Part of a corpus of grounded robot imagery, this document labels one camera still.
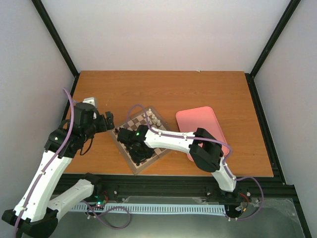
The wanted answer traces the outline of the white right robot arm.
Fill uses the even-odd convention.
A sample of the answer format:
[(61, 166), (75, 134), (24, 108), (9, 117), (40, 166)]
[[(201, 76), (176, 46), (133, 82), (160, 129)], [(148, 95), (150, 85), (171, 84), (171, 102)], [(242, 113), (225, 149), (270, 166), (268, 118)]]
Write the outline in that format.
[(236, 188), (236, 177), (228, 168), (222, 150), (224, 146), (231, 151), (231, 147), (203, 128), (197, 128), (195, 132), (166, 131), (146, 125), (140, 125), (136, 130), (120, 128), (117, 141), (126, 147), (137, 164), (150, 158), (156, 148), (189, 154), (200, 170), (214, 177), (222, 191), (234, 192)]

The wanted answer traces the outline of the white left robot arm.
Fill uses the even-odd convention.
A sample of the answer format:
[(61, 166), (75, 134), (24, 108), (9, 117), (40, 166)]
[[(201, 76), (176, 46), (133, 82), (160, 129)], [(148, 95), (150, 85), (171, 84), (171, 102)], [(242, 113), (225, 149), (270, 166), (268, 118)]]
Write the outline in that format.
[(84, 144), (95, 134), (114, 128), (113, 114), (99, 114), (92, 101), (70, 107), (70, 118), (62, 120), (45, 144), (39, 168), (26, 193), (13, 208), (4, 211), (2, 220), (14, 226), (14, 237), (26, 234), (48, 238), (60, 219), (86, 198), (99, 199), (103, 187), (98, 176), (84, 174), (75, 185), (52, 199), (54, 189), (76, 153), (83, 155)]

